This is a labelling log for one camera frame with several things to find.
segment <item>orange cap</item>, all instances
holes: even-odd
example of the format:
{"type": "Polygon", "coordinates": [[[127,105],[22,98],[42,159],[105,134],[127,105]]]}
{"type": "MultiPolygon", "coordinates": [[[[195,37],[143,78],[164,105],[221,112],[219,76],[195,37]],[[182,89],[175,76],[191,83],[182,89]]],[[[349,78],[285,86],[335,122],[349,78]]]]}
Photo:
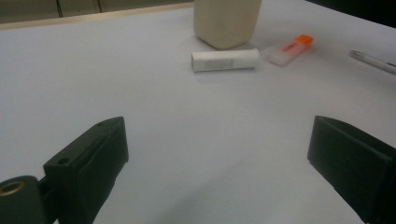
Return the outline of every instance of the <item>orange cap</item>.
{"type": "Polygon", "coordinates": [[[294,39],[297,42],[300,42],[304,44],[306,47],[311,46],[312,42],[314,41],[314,38],[309,35],[300,35],[294,39]]]}

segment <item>gray wall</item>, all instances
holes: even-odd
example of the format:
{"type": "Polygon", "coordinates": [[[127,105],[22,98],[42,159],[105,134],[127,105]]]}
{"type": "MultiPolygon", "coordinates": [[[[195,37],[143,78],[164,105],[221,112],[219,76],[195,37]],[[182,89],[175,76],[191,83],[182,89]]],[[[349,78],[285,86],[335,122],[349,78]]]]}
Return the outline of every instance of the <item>gray wall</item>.
{"type": "MultiPolygon", "coordinates": [[[[64,17],[193,0],[59,0],[64,17]]],[[[0,23],[59,18],[56,0],[0,0],[0,23]]]]}

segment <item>highlighter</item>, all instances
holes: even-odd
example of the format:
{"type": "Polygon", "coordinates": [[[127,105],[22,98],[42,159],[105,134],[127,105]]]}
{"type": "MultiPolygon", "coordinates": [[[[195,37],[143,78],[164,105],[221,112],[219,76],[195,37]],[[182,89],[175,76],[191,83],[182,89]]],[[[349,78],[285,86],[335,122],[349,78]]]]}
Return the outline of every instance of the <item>highlighter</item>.
{"type": "Polygon", "coordinates": [[[282,48],[273,52],[268,57],[268,61],[278,66],[286,66],[304,51],[309,49],[313,41],[314,38],[309,35],[300,35],[282,48]]]}
{"type": "Polygon", "coordinates": [[[194,52],[191,66],[194,72],[255,68],[259,59],[257,49],[194,52]]]}

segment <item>table surface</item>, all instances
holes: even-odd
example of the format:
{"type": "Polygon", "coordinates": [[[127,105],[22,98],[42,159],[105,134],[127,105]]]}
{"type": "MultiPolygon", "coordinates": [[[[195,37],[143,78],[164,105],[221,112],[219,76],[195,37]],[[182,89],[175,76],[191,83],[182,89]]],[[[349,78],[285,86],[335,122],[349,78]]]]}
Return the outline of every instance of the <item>table surface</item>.
{"type": "Polygon", "coordinates": [[[0,180],[42,165],[93,124],[124,116],[130,161],[95,220],[125,224],[362,223],[306,154],[315,115],[396,147],[396,30],[303,0],[264,0],[256,69],[194,74],[213,50],[192,8],[0,31],[0,180]],[[287,67],[266,57],[299,34],[287,67]]]}

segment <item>screw hole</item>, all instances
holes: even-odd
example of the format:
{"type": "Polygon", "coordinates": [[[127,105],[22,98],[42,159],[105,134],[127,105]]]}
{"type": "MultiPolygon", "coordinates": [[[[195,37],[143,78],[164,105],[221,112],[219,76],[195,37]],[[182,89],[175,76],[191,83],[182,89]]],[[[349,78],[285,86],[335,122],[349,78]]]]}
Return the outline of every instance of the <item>screw hole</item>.
{"type": "Polygon", "coordinates": [[[25,185],[26,184],[23,181],[14,181],[9,184],[6,184],[0,188],[0,197],[4,197],[16,193],[21,189],[23,189],[25,185]]]}
{"type": "Polygon", "coordinates": [[[67,164],[68,162],[70,162],[69,158],[63,158],[58,161],[58,164],[63,165],[63,164],[67,164]]]}

